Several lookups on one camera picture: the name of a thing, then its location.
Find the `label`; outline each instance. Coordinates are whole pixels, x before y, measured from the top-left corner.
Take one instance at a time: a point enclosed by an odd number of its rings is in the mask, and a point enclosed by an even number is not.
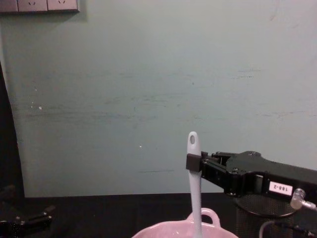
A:
[[[288,196],[292,196],[292,192],[293,192],[292,186],[285,185],[278,182],[270,182],[268,189],[272,192],[277,192],[277,193],[281,193]]]

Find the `pink bowl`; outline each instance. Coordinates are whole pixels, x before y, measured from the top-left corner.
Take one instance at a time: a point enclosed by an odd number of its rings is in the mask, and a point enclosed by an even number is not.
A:
[[[212,224],[202,222],[204,238],[238,238],[233,233],[221,228],[218,215],[211,209],[202,208],[202,215],[212,219]],[[133,238],[193,238],[193,214],[184,221],[162,222],[145,228]]]

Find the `white spatula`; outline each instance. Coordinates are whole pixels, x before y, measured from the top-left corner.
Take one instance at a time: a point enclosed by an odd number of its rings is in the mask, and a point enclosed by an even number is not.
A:
[[[196,132],[192,131],[188,135],[187,154],[201,155],[199,138]],[[202,201],[201,201],[201,184],[202,172],[189,171],[190,195],[192,199],[192,209],[194,216],[194,237],[203,238],[202,230]]]

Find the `wall outlet panel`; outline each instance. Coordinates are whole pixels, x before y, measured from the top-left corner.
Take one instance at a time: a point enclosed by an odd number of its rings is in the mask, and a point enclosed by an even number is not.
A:
[[[2,12],[18,12],[18,4],[16,0],[0,0],[0,13]]]
[[[48,11],[47,0],[18,0],[19,12]]]
[[[77,0],[47,0],[49,11],[79,11]]]

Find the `bowl handle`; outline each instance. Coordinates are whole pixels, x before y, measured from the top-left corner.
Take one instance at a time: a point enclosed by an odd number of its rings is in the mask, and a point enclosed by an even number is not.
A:
[[[220,226],[219,217],[218,217],[217,213],[214,212],[212,209],[202,208],[202,215],[209,216],[209,217],[212,219],[212,224],[213,224],[215,227],[221,227],[221,226]],[[190,222],[194,222],[193,213],[191,213],[191,214],[188,216],[188,218],[187,218],[186,220],[187,220],[187,221],[190,221]]]

